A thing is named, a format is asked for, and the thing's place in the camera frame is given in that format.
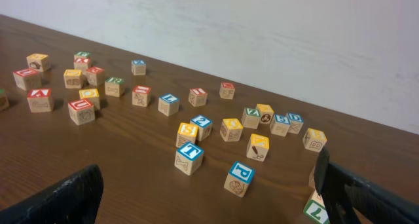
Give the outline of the green Z block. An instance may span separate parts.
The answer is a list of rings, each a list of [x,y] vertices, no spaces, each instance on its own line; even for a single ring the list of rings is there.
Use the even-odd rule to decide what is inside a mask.
[[[245,107],[242,114],[242,125],[245,128],[257,129],[261,120],[261,113],[258,109]]]

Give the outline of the green R block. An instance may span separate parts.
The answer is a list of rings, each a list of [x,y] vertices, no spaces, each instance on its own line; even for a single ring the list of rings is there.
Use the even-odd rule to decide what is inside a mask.
[[[125,92],[125,80],[117,77],[110,77],[105,81],[105,94],[107,96],[120,97]]]

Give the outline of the red H block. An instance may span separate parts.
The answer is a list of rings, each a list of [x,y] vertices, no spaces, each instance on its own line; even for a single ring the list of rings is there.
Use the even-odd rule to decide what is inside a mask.
[[[235,93],[235,85],[233,83],[222,82],[219,95],[222,99],[232,100]]]

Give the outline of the blue T block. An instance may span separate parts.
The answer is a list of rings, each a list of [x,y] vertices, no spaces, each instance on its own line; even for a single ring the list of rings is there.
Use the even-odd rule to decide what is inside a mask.
[[[187,142],[177,149],[174,166],[190,176],[201,166],[203,158],[203,148]]]

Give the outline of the green F block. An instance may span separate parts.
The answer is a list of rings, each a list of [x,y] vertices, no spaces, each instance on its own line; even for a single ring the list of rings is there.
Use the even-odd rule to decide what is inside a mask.
[[[74,54],[74,60],[76,60],[77,58],[90,58],[90,56],[91,53],[80,51]]]

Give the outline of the red U block right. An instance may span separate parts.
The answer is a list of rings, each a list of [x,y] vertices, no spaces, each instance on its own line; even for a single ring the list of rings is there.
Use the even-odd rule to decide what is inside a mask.
[[[68,103],[69,115],[76,125],[86,124],[96,119],[94,104],[87,99]]]

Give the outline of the blue L block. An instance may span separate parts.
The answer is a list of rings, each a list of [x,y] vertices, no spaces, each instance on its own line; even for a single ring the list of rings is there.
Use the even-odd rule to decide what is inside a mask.
[[[179,111],[179,98],[173,94],[161,95],[158,99],[158,111],[165,116],[177,113]]]

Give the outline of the yellow o block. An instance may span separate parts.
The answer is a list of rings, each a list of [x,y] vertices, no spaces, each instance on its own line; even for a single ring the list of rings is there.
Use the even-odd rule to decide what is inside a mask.
[[[100,107],[100,95],[97,88],[79,90],[80,99],[87,99],[94,105],[94,110],[98,111]]]
[[[64,83],[66,88],[81,89],[84,84],[82,71],[78,69],[66,69],[64,72]]]

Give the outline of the blue 5 block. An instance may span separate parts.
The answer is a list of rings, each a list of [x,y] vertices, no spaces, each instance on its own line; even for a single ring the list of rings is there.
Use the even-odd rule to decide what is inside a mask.
[[[274,114],[270,123],[270,131],[277,136],[285,137],[290,128],[290,121],[286,116]]]

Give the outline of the blue P block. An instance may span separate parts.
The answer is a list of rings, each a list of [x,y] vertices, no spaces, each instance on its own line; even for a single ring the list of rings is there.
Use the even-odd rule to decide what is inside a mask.
[[[248,165],[236,161],[228,171],[224,188],[238,197],[244,197],[251,183],[255,170]]]

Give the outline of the blue 2 block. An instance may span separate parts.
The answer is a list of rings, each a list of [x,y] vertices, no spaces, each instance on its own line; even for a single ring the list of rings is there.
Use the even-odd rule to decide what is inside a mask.
[[[190,123],[198,126],[198,141],[202,141],[209,136],[213,124],[212,120],[203,115],[197,115],[191,119]]]

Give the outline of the yellow S block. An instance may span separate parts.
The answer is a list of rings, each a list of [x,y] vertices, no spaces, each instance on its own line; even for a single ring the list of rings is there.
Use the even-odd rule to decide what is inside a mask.
[[[182,122],[177,131],[177,139],[175,146],[182,147],[187,142],[195,143],[198,134],[198,126]]]

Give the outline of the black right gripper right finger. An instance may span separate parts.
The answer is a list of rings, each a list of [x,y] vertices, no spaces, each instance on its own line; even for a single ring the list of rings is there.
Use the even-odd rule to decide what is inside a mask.
[[[418,224],[417,204],[331,162],[326,147],[319,152],[314,183],[331,223],[359,223],[359,212],[372,223]]]

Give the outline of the red u block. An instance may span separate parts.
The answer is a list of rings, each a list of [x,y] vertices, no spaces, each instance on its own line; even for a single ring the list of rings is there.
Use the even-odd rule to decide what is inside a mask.
[[[41,74],[30,68],[13,72],[16,86],[22,90],[31,90],[42,86]]]
[[[76,125],[86,124],[96,119],[94,104],[87,99],[68,103],[69,115]]]

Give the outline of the green B block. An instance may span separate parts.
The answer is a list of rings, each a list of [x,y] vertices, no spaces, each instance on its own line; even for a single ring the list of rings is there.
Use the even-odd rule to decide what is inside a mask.
[[[0,90],[0,111],[9,107],[9,100],[4,89]]]

